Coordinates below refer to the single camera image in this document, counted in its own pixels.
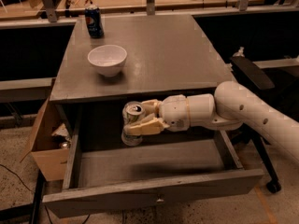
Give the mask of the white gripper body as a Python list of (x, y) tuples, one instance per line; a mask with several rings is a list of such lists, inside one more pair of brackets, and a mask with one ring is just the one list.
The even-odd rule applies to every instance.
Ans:
[(168, 125), (169, 131), (186, 131), (190, 126), (187, 98), (184, 95), (165, 98), (159, 106), (159, 117)]

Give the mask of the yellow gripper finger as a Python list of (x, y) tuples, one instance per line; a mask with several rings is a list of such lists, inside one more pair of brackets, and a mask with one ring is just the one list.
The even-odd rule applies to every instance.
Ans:
[(159, 115), (159, 109), (161, 105), (161, 101), (157, 99), (143, 101), (141, 104), (146, 111), (146, 114), (154, 114), (155, 116)]
[(168, 128), (169, 125), (162, 118), (149, 114), (139, 121), (126, 124), (123, 130), (126, 135), (143, 136), (158, 134)]

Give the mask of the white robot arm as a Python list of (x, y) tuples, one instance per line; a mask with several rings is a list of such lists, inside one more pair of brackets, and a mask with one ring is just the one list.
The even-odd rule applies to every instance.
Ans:
[(130, 102), (122, 115), (121, 138), (128, 146), (137, 146), (143, 136), (164, 130), (181, 132), (200, 126), (230, 131), (245, 124), (299, 161), (299, 123), (234, 81), (222, 82), (212, 94)]

